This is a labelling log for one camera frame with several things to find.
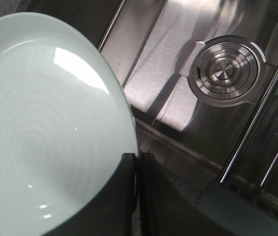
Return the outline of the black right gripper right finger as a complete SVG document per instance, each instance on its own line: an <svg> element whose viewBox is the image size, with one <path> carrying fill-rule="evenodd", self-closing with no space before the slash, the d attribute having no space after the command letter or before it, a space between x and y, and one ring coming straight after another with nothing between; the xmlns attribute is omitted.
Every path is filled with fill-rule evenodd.
<svg viewBox="0 0 278 236"><path fill-rule="evenodd" d="M140 156L140 210L145 236L200 236L200 192L165 170L151 153Z"/></svg>

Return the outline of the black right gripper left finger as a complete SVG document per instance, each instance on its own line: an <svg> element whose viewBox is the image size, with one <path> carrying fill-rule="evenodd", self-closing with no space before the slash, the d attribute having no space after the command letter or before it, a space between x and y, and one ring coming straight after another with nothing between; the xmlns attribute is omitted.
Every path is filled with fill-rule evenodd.
<svg viewBox="0 0 278 236"><path fill-rule="evenodd" d="M46 236L130 236L136 201L136 155L121 156L101 191L78 213Z"/></svg>

